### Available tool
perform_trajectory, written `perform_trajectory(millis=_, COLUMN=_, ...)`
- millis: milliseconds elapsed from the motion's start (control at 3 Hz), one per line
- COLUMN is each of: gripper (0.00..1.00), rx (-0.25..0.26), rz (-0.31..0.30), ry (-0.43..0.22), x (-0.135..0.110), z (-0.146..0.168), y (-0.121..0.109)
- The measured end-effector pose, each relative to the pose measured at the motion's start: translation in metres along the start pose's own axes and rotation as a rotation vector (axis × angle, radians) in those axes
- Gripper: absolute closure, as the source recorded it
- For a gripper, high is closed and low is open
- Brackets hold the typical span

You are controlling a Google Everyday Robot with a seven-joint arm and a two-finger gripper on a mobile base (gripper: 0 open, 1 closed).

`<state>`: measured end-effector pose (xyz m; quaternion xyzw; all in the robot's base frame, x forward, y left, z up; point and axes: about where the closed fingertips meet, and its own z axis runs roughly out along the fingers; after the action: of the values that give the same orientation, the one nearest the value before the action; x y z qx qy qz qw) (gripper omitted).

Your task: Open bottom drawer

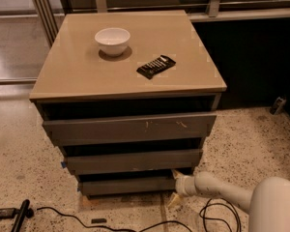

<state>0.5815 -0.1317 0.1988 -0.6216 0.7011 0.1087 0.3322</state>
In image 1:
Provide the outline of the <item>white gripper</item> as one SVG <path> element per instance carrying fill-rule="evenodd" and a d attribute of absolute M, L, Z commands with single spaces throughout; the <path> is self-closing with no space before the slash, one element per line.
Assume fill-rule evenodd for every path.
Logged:
<path fill-rule="evenodd" d="M 194 196 L 197 189 L 194 184 L 194 177 L 184 175 L 177 169 L 172 169 L 173 178 L 176 179 L 175 189 L 167 202 L 167 208 L 171 209 L 181 204 L 183 197 Z"/>

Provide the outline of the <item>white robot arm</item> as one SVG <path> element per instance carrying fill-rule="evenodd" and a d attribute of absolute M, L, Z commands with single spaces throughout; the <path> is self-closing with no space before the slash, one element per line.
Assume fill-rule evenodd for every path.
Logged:
<path fill-rule="evenodd" d="M 175 191 L 168 203 L 183 197 L 222 198 L 248 214 L 248 232 L 290 232 L 290 181 L 280 177 L 262 180 L 253 190 L 223 182 L 207 171 L 185 175 L 172 170 Z"/>

